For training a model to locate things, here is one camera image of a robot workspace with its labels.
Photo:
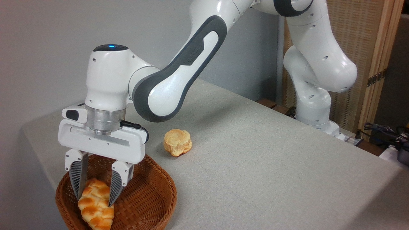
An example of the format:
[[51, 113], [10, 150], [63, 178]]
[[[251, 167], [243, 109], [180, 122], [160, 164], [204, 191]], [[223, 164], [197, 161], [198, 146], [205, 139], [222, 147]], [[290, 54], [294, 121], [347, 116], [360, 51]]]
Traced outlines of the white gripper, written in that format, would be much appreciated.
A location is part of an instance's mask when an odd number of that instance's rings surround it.
[[110, 197], [112, 206], [133, 177], [134, 164], [145, 156], [146, 131], [123, 127], [100, 135], [92, 132], [84, 124], [63, 119], [59, 125], [58, 141], [70, 149], [66, 152], [65, 169], [69, 172], [73, 192], [79, 200], [86, 187], [88, 153], [111, 159], [112, 164]]

